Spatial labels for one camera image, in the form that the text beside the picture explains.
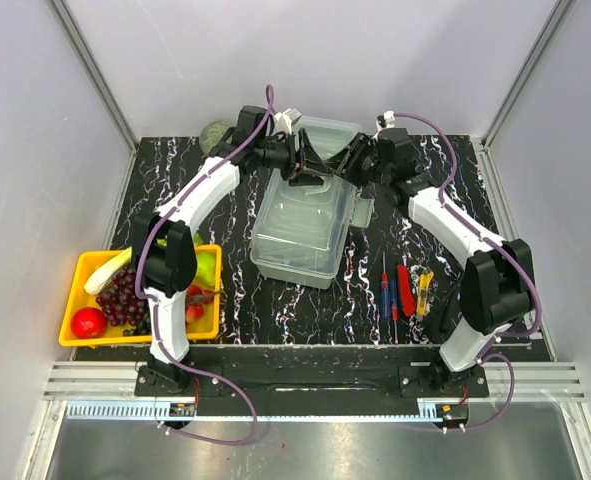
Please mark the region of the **translucent plastic tool box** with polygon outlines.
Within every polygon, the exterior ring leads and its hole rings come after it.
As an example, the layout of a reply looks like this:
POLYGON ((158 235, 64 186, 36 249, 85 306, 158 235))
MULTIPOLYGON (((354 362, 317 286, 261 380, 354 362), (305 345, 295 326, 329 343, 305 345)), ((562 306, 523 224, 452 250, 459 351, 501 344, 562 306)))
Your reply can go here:
POLYGON ((366 228, 374 201, 332 176, 291 186, 275 170, 250 241, 250 260, 269 279, 327 289, 338 274, 350 227, 366 228))

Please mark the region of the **blue screwdriver long shaft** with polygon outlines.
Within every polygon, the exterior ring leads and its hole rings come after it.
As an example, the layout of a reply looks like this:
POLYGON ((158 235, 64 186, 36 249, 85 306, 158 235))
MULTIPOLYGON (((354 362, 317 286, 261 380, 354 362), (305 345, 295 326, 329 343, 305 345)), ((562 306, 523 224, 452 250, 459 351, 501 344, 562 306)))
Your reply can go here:
POLYGON ((389 278, 386 271, 386 253, 382 253, 382 274, 380 281, 380 307, 383 319, 391 318, 391 305, 389 297, 389 278))

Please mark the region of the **blue screwdriver red tip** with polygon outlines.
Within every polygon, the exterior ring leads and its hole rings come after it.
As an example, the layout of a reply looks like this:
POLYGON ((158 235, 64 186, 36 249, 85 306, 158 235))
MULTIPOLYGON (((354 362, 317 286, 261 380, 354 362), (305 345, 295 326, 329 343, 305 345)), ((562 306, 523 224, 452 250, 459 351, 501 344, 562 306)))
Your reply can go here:
POLYGON ((398 308, 398 298, 397 298, 397 286, 396 286, 395 280, 391 280, 389 282, 389 296, 390 296, 391 319, 393 321, 393 341, 395 344, 398 344, 399 343, 399 337, 398 337, 399 308, 398 308))

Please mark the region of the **yellow utility knife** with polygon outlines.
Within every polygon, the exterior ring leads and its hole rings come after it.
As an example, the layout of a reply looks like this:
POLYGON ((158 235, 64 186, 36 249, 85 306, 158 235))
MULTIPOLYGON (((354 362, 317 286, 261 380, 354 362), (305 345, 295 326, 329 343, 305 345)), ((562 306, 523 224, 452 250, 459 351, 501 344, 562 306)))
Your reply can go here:
POLYGON ((433 280, 434 273, 430 269, 425 269, 420 277, 417 291, 416 319, 421 322, 428 311, 429 290, 433 280))

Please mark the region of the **red folding knife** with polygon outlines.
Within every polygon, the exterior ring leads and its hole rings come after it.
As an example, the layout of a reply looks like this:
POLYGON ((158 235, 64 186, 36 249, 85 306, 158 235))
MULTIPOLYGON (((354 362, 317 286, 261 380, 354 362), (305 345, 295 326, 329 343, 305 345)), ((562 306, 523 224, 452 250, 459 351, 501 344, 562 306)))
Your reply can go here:
POLYGON ((402 311, 405 317, 411 318, 416 313, 416 301, 413 295, 410 272, 403 264, 398 264, 396 271, 402 311))

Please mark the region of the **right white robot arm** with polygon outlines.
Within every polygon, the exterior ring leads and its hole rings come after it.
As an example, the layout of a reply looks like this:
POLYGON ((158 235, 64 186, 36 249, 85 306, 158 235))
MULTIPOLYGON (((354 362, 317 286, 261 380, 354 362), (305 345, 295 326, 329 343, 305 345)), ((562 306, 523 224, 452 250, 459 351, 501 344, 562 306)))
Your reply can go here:
POLYGON ((529 245, 507 241, 466 214, 444 188, 418 171, 410 143, 403 128, 385 128, 375 137, 358 133, 325 163, 353 185, 381 185, 390 204, 428 230, 462 266, 462 318, 427 374, 438 389, 469 374, 493 343, 515 336, 513 324, 540 303, 529 245))

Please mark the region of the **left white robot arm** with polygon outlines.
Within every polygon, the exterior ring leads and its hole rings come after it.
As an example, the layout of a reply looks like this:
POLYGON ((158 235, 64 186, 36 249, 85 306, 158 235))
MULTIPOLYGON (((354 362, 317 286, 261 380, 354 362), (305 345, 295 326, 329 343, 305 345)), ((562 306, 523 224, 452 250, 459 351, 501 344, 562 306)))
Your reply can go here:
POLYGON ((314 152, 301 114, 245 106, 235 126, 211 149, 196 175, 171 200, 136 220, 132 261, 135 288, 150 310, 148 366, 172 377, 189 353, 186 291, 197 273, 193 235, 242 178, 259 167, 277 171, 291 186, 321 186, 332 175, 314 152))

